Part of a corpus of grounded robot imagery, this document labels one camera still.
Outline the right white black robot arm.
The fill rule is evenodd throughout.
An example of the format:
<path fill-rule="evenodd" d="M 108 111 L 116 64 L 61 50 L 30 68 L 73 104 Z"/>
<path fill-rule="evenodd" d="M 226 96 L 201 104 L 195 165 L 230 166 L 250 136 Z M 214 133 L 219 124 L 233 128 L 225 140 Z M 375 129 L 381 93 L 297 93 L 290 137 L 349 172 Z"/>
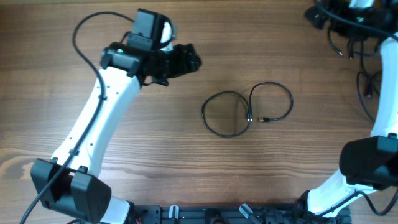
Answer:
<path fill-rule="evenodd" d="M 370 136 L 346 143 L 339 169 L 297 202 L 301 219 L 324 222 L 361 197 L 397 186 L 397 1 L 379 9 L 372 1 L 315 1 L 305 17 L 317 29 L 330 21 L 344 37 L 381 41 L 381 89 Z"/>

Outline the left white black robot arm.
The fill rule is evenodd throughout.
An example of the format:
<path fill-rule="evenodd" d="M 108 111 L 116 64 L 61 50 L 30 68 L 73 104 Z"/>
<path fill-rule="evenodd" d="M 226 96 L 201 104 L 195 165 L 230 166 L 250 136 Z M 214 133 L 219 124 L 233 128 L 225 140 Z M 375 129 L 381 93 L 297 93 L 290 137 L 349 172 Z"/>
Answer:
<path fill-rule="evenodd" d="M 93 91 L 68 137 L 49 160 L 35 160 L 30 171 L 34 203 L 76 222 L 139 223 L 134 204 L 113 196 L 99 179 L 105 151 L 146 78 L 167 86 L 171 78 L 201 66 L 192 44 L 172 44 L 176 32 L 167 16 L 139 9 L 132 24 L 103 50 Z"/>

